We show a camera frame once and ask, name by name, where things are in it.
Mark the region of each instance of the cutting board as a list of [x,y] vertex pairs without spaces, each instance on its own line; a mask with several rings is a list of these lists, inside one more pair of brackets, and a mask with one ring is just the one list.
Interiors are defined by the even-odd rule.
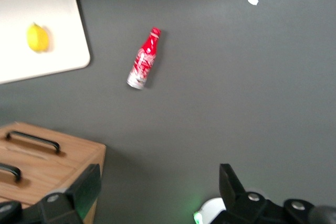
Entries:
[[[50,39],[46,52],[28,44],[36,23]],[[0,84],[84,68],[90,53],[76,0],[0,0]]]

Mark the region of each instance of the wooden box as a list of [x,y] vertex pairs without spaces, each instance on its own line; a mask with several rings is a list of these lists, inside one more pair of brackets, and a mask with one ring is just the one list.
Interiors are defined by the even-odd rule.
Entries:
[[[56,152],[57,144],[42,143],[18,132],[56,142],[60,151]],[[16,182],[12,173],[0,169],[0,202],[17,200],[26,208],[53,190],[68,188],[89,164],[100,164],[102,173],[105,152],[103,144],[26,123],[4,126],[0,128],[0,163],[19,168],[21,180]],[[96,203],[85,224],[93,223]]]

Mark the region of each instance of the green light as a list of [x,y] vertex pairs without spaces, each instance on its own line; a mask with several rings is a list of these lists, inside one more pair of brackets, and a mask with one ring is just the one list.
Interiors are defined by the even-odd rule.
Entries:
[[194,220],[196,224],[203,224],[203,218],[199,212],[194,213]]

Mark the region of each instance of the lemon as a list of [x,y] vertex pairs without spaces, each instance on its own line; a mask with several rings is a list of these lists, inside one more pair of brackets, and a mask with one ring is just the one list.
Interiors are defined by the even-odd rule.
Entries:
[[33,23],[27,31],[28,46],[35,52],[48,50],[49,36],[48,33],[40,26]]

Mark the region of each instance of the white paper scrap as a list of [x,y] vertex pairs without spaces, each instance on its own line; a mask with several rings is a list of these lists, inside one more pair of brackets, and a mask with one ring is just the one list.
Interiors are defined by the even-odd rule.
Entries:
[[248,0],[250,4],[257,5],[259,0]]

